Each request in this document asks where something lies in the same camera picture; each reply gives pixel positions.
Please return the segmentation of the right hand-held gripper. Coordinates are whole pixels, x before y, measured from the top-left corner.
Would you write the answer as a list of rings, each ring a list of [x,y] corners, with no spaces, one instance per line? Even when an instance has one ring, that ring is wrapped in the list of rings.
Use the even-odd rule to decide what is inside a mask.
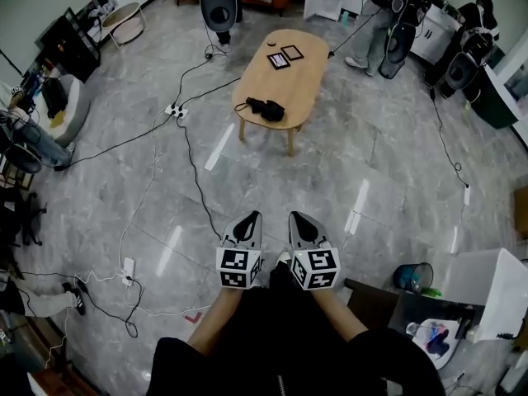
[[[339,254],[323,224],[300,211],[288,218],[291,272],[303,290],[331,289],[341,270]]]

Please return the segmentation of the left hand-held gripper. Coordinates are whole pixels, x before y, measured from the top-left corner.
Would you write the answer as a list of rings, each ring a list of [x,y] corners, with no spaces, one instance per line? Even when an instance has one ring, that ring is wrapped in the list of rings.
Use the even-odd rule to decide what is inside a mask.
[[[253,210],[230,222],[216,249],[216,271],[223,288],[247,290],[262,268],[262,214]]]

